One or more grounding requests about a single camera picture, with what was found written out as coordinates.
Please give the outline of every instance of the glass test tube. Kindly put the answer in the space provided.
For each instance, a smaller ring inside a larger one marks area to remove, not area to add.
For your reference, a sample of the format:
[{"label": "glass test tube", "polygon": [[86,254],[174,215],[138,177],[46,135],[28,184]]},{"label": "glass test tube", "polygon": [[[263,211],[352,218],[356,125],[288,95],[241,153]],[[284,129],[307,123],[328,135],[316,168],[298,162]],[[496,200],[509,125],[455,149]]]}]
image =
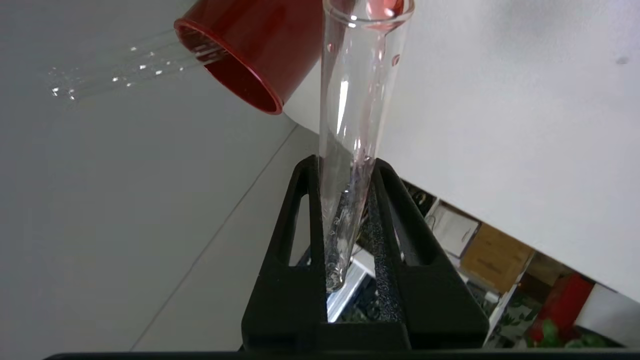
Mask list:
[{"label": "glass test tube", "polygon": [[323,0],[320,195],[326,288],[342,287],[413,0]]},{"label": "glass test tube", "polygon": [[130,88],[184,72],[192,67],[208,65],[226,52],[216,43],[194,31],[183,34],[201,44],[189,51],[180,43],[173,29],[87,59],[78,59],[76,67],[49,70],[51,95],[70,102],[106,91]]}]

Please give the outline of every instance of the white surface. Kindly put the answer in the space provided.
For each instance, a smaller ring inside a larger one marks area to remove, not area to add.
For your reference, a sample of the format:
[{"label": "white surface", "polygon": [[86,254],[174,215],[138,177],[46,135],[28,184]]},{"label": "white surface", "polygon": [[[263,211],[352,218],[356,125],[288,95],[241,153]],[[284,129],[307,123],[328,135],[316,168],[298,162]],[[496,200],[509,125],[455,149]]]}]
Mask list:
[{"label": "white surface", "polygon": [[[418,0],[379,156],[638,301],[639,33],[635,0]],[[285,107],[316,132],[319,91]]]},{"label": "white surface", "polygon": [[640,347],[640,304],[595,284],[575,321],[626,346]]},{"label": "white surface", "polygon": [[0,359],[129,350],[293,129],[201,69],[75,111],[49,95],[52,58],[171,28],[189,3],[1,2]]},{"label": "white surface", "polygon": [[[136,351],[237,350],[240,323],[296,164],[317,150],[298,127],[238,204]],[[298,218],[308,227],[308,208]],[[294,257],[306,247],[294,246]]]}]

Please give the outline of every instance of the cardboard box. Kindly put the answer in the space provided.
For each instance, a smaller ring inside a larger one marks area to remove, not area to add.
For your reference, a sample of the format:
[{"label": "cardboard box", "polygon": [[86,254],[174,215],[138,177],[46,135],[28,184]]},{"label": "cardboard box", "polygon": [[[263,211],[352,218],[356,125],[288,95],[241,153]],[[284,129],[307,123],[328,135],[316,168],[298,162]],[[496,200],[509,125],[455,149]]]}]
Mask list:
[{"label": "cardboard box", "polygon": [[483,224],[462,257],[461,267],[501,293],[508,292],[533,254],[533,249]]}]

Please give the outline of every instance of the red cup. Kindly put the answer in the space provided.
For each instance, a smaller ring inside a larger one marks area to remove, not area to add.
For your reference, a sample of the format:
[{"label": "red cup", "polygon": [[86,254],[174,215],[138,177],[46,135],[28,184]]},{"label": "red cup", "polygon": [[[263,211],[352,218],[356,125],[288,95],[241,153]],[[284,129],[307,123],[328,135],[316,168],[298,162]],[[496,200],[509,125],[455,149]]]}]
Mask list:
[{"label": "red cup", "polygon": [[189,50],[202,37],[222,46],[228,55],[205,68],[249,104],[279,114],[320,56],[322,23],[322,0],[199,0],[173,27]]}]

